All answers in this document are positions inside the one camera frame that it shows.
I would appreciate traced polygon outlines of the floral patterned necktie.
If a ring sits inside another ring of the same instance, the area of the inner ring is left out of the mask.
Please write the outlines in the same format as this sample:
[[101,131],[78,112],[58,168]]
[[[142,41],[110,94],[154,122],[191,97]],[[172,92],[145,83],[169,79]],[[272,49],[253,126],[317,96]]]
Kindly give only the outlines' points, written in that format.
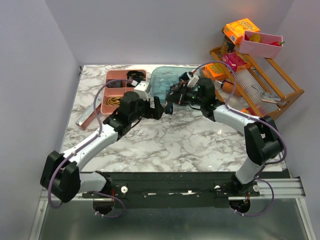
[[191,88],[187,87],[187,83],[189,78],[187,77],[187,72],[184,72],[181,76],[178,77],[178,82],[174,83],[173,85],[171,85],[169,87],[169,89],[166,91],[165,97],[167,95],[168,92],[178,92],[181,91],[184,95],[184,102],[185,102],[185,106],[188,105],[190,103],[189,100],[187,100],[187,91],[188,90],[192,90]]

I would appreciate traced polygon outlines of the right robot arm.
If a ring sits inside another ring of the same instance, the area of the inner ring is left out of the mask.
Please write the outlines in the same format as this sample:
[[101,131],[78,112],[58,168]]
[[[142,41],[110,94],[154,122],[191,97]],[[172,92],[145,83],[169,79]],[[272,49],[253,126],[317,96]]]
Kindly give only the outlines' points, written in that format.
[[197,105],[207,119],[225,124],[244,135],[247,158],[228,184],[230,191],[236,196],[247,192],[256,176],[270,164],[270,159],[287,152],[270,116],[259,118],[229,107],[216,98],[215,86],[209,78],[201,78],[196,90],[180,81],[169,88],[165,100],[168,113],[173,112],[173,104]]

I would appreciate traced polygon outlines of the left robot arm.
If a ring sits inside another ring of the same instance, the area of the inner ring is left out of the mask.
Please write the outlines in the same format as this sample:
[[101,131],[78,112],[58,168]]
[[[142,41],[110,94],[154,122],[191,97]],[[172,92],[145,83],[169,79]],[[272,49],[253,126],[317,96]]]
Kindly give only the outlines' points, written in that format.
[[140,98],[136,92],[125,93],[118,108],[99,122],[98,130],[92,135],[63,153],[51,152],[40,178],[40,184],[47,189],[47,196],[55,196],[62,203],[84,192],[107,197],[111,191],[108,177],[101,172],[81,171],[98,153],[128,133],[135,121],[142,118],[159,120],[163,114],[172,114],[171,103],[163,107],[159,97],[155,96],[153,100],[154,106],[151,107],[149,100]]

